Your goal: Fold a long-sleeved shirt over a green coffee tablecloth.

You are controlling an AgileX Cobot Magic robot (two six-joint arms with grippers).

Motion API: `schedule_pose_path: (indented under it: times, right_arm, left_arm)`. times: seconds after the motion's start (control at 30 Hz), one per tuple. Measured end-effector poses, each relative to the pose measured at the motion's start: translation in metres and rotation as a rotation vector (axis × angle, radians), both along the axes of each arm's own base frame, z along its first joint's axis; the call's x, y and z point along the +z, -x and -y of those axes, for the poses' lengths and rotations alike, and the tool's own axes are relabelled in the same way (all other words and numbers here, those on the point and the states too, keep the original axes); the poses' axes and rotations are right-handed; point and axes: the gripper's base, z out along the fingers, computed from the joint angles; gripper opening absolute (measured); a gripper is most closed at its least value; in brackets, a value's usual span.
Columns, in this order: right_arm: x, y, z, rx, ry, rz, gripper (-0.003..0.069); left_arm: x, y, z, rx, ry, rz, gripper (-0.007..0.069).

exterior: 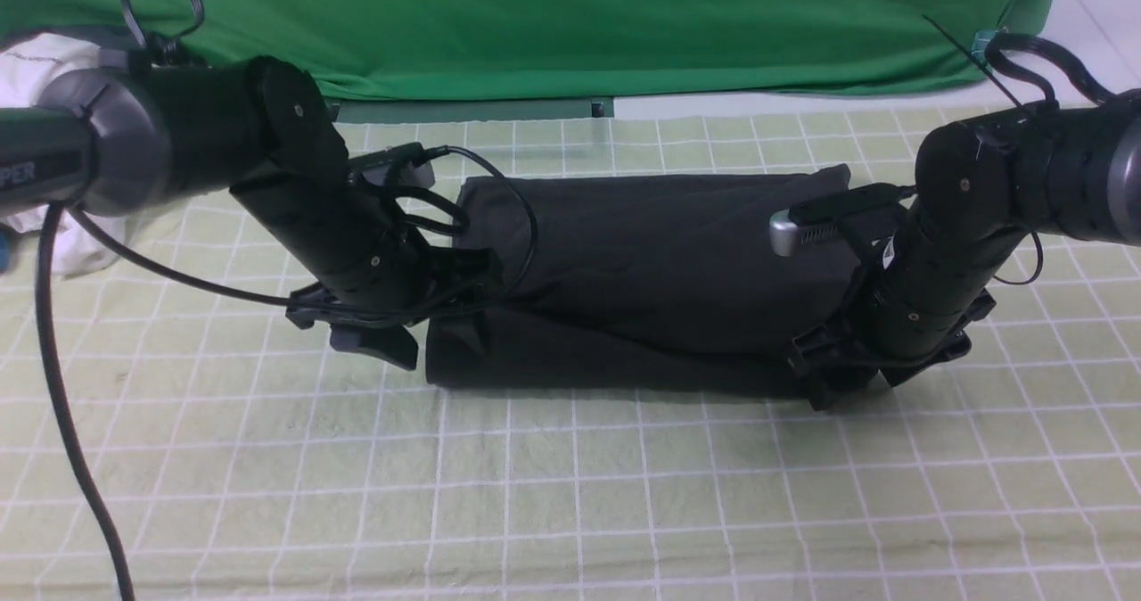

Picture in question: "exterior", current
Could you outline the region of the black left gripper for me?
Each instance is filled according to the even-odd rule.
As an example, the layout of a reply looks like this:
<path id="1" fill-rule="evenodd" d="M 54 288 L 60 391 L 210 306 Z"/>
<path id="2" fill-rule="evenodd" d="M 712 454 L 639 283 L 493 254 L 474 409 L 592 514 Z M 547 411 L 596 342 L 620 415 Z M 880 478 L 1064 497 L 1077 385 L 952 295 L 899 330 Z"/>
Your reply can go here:
<path id="1" fill-rule="evenodd" d="M 285 247 L 315 279 L 291 293 L 288 318 L 299 327 L 315 320 L 335 324 L 332 350 L 415 371 L 416 339 L 394 325 L 436 317 L 436 350 L 488 356 L 488 314 L 477 309 L 503 287 L 505 273 L 495 251 L 431 246 L 413 228 L 294 232 Z M 438 317 L 453 312 L 460 314 Z"/>

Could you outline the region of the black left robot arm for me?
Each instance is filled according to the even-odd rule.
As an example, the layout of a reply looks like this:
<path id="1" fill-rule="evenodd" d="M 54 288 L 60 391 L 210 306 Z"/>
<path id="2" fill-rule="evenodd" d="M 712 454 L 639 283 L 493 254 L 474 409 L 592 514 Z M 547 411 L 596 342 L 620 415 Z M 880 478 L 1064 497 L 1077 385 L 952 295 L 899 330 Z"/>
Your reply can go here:
<path id="1" fill-rule="evenodd" d="M 31 108 L 3 109 L 3 213 L 60 202 L 89 216 L 228 190 L 314 277 L 282 300 L 298 328 L 415 369 L 412 325 L 431 320 L 488 349 L 485 312 L 503 291 L 489 249 L 431 246 L 466 212 L 431 190 L 452 146 L 402 144 L 351 157 L 316 82 L 259 57 L 234 66 L 78 70 Z"/>

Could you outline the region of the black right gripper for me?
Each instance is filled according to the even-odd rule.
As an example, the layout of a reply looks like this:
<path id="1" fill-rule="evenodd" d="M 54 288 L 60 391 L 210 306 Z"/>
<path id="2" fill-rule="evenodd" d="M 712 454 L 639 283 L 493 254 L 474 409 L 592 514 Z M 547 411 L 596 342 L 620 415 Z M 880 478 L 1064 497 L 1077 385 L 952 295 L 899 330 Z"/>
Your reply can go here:
<path id="1" fill-rule="evenodd" d="M 936 316 L 900 303 L 852 300 L 787 348 L 787 362 L 814 411 L 828 411 L 881 376 L 900 385 L 923 371 L 966 356 L 973 349 L 968 325 L 995 306 L 982 291 L 965 312 Z"/>

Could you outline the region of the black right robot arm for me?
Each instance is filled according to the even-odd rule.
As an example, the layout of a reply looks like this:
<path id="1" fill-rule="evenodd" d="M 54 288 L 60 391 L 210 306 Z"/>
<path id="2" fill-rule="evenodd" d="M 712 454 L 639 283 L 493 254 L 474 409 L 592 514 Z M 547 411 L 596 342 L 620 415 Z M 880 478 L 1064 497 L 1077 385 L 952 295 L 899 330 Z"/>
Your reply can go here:
<path id="1" fill-rule="evenodd" d="M 807 401 L 827 411 L 873 377 L 901 385 L 966 356 L 966 328 L 995 306 L 987 285 L 1026 238 L 1136 246 L 1138 91 L 1092 108 L 1035 101 L 931 131 L 911 185 L 867 184 L 770 220 L 779 255 L 843 239 L 858 257 L 839 308 L 794 338 Z"/>

